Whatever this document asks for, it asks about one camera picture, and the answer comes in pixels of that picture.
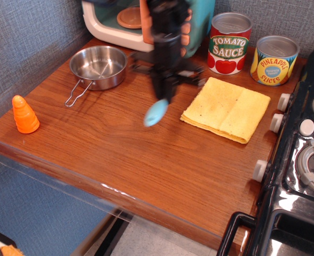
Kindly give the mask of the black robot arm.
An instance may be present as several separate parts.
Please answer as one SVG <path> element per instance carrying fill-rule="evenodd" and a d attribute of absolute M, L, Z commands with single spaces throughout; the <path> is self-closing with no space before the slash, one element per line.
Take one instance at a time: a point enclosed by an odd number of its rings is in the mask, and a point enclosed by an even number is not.
<path fill-rule="evenodd" d="M 148 74 L 158 100 L 171 102 L 177 86 L 199 86 L 194 55 L 209 33 L 214 7 L 202 1 L 82 1 L 95 38 L 133 50 L 134 71 Z"/>

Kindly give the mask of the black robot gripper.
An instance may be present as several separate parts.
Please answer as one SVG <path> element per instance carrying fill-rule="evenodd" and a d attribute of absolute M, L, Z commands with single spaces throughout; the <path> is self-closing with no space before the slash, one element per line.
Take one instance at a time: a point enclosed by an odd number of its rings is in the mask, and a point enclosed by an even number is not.
<path fill-rule="evenodd" d="M 184 59 L 181 55 L 180 36 L 154 36 L 154 49 L 150 52 L 136 51 L 130 55 L 132 69 L 149 74 L 153 90 L 158 100 L 172 102 L 179 84 L 187 83 L 201 87 L 205 79 L 201 78 L 203 68 Z"/>

